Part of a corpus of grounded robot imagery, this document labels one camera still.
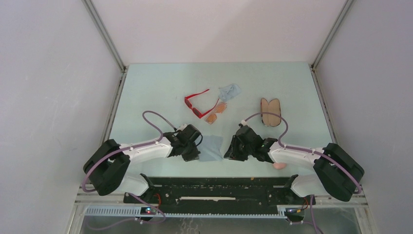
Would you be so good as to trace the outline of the blue cleaning cloth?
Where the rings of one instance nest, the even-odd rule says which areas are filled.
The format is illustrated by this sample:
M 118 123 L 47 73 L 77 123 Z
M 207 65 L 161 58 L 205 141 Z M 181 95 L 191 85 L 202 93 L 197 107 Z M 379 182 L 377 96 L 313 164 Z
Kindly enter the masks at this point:
M 223 137 L 221 136 L 204 136 L 202 143 L 198 146 L 199 161 L 221 161 L 223 156 L 221 154 L 221 147 L 223 144 Z
M 231 84 L 222 88 L 219 88 L 219 99 L 223 102 L 228 102 L 229 100 L 235 98 L 239 95 L 242 90 L 237 84 Z

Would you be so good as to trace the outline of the plaid brown glasses case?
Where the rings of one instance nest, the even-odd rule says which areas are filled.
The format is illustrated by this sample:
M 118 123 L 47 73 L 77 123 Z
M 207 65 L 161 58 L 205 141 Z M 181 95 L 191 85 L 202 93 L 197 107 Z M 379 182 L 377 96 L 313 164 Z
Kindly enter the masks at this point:
M 261 119 L 262 123 L 268 127 L 277 127 L 281 124 L 281 104 L 279 99 L 275 98 L 268 101 L 265 98 L 261 98 Z

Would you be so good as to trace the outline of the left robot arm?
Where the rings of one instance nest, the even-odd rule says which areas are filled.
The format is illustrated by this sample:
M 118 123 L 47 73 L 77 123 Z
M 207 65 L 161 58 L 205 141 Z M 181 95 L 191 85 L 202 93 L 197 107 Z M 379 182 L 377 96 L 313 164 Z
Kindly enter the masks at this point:
M 137 145 L 118 144 L 109 139 L 84 164 L 86 181 L 93 185 L 93 189 L 84 187 L 83 191 L 96 191 L 100 196 L 130 192 L 142 203 L 148 203 L 154 197 L 154 190 L 147 176 L 136 172 L 138 164 L 174 156 L 181 156 L 184 161 L 196 160 L 200 152 L 195 141 L 201 136 L 201 133 L 165 133 L 160 141 Z

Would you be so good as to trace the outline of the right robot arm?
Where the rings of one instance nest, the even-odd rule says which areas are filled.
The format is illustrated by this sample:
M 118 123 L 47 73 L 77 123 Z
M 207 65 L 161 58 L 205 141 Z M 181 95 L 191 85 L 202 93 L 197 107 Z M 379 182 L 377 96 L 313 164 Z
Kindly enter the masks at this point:
M 242 126 L 224 157 L 246 161 L 252 156 L 261 162 L 284 163 L 313 170 L 310 175 L 294 175 L 283 191 L 286 202 L 295 204 L 302 197 L 317 192 L 348 202 L 360 189 L 364 169 L 339 145 L 329 143 L 321 148 L 302 148 L 280 143 L 276 138 L 261 138 L 249 126 Z

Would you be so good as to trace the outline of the orange clear sunglasses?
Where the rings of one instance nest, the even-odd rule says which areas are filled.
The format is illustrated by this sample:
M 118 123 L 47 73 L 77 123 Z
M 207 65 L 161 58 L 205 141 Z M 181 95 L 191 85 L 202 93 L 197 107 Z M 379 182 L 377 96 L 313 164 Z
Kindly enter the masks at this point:
M 225 102 L 219 102 L 211 113 L 205 118 L 205 122 L 208 124 L 213 124 L 217 120 L 218 114 L 222 114 L 226 108 L 227 104 Z

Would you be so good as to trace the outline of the pink glasses case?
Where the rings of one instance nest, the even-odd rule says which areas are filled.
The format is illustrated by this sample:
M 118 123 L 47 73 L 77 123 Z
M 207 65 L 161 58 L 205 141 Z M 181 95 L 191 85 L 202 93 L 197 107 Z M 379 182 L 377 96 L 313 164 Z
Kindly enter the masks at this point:
M 287 166 L 286 163 L 273 163 L 273 167 L 277 170 L 282 170 Z

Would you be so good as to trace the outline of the red frame sunglasses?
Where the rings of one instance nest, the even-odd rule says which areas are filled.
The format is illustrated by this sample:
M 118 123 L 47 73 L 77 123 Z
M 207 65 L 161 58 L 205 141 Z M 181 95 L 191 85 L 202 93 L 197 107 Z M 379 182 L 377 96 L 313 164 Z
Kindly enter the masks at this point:
M 215 107 L 218 105 L 220 99 L 215 98 L 214 105 L 212 105 L 212 99 L 208 99 L 206 101 L 208 106 L 203 106 L 202 101 L 204 101 L 202 98 L 199 99 L 200 96 L 203 96 L 205 93 L 209 92 L 210 89 L 205 89 L 201 92 L 190 94 L 187 96 L 184 96 L 184 104 L 192 111 L 192 113 L 198 118 L 202 119 L 205 117 L 207 114 L 210 114 Z

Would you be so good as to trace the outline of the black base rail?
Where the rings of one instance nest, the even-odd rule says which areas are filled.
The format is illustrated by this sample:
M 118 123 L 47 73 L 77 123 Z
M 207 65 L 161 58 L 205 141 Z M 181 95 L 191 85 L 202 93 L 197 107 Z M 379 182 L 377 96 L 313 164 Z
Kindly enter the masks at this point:
M 150 177 L 141 196 L 171 215 L 278 215 L 278 206 L 308 208 L 290 177 Z

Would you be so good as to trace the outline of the right aluminium frame post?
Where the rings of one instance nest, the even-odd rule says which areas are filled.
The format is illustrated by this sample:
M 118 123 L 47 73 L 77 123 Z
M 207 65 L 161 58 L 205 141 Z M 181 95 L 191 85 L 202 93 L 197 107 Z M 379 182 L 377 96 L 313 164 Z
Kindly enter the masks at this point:
M 342 9 L 340 10 L 337 18 L 335 19 L 333 26 L 331 27 L 329 33 L 327 34 L 319 52 L 317 53 L 314 61 L 309 65 L 311 73 L 312 73 L 312 77 L 313 77 L 313 81 L 318 93 L 318 97 L 319 100 L 321 102 L 321 105 L 324 107 L 325 104 L 325 100 L 323 97 L 323 93 L 321 90 L 321 85 L 319 82 L 319 79 L 317 77 L 317 68 L 319 67 L 322 59 L 325 56 L 325 53 L 327 52 L 329 46 L 331 45 L 335 35 L 337 34 L 337 32 L 339 31 L 341 25 L 343 24 L 343 22 L 345 21 L 346 16 L 348 15 L 349 11 L 351 10 L 353 4 L 356 2 L 356 0 L 346 0 Z

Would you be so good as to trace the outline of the aluminium frame post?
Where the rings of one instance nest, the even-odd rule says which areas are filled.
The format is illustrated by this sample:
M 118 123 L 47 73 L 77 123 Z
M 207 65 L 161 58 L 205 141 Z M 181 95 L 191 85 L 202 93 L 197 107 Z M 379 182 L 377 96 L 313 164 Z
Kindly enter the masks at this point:
M 318 97 L 319 100 L 321 102 L 321 105 L 324 107 L 325 104 L 325 100 L 323 97 L 323 93 L 321 90 L 321 85 L 319 82 L 319 79 L 317 77 L 317 68 L 319 67 L 322 59 L 325 56 L 325 53 L 327 52 L 329 46 L 331 45 L 335 35 L 337 34 L 337 32 L 339 31 L 341 25 L 343 24 L 343 22 L 345 21 L 346 16 L 348 15 L 349 11 L 351 10 L 353 4 L 356 2 L 356 0 L 346 0 L 342 9 L 340 10 L 337 18 L 335 19 L 333 26 L 331 27 L 329 33 L 327 34 L 319 52 L 317 53 L 314 61 L 309 65 L 311 73 L 312 73 L 312 77 L 313 77 L 313 81 L 318 93 Z
M 112 40 L 109 31 L 107 30 L 103 19 L 101 18 L 94 2 L 92 0 L 82 0 L 87 12 L 91 16 L 93 23 L 95 24 L 99 34 L 101 35 L 105 45 L 107 46 L 110 54 L 112 55 L 116 65 L 120 69 L 120 78 L 116 88 L 116 93 L 114 96 L 114 103 L 118 103 L 121 95 L 121 91 L 123 89 L 123 76 L 126 73 L 126 65 L 123 62 L 119 51 L 117 50 L 114 41 Z

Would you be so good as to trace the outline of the left aluminium frame post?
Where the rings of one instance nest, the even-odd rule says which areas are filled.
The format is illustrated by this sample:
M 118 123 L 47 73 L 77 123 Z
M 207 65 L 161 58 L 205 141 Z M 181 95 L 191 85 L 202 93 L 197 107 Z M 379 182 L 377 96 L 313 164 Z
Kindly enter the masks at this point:
M 95 24 L 99 34 L 101 35 L 105 45 L 107 46 L 110 54 L 112 55 L 116 65 L 120 69 L 120 78 L 116 88 L 116 93 L 114 96 L 114 103 L 118 103 L 121 95 L 121 91 L 123 89 L 123 76 L 126 73 L 126 65 L 123 62 L 119 51 L 117 50 L 114 41 L 112 40 L 109 31 L 107 30 L 103 19 L 101 18 L 94 2 L 92 0 L 82 0 L 87 12 L 91 16 L 93 23 Z

